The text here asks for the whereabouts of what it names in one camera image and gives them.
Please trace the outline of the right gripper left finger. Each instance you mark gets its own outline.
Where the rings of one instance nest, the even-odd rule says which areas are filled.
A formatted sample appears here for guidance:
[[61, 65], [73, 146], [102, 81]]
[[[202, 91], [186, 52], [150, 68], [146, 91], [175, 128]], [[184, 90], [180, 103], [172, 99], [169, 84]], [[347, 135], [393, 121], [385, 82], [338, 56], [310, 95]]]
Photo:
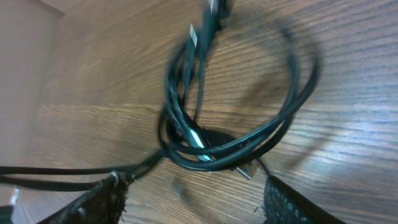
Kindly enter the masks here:
[[112, 172], [109, 177], [39, 224], [117, 224], [125, 211], [127, 191], [125, 176]]

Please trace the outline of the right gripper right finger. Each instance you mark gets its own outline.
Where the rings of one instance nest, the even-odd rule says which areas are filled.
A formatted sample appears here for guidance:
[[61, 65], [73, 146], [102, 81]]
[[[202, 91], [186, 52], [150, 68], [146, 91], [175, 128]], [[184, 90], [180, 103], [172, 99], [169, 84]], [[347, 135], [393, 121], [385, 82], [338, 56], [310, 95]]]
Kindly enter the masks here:
[[264, 189], [264, 214], [268, 224], [345, 224], [273, 175]]

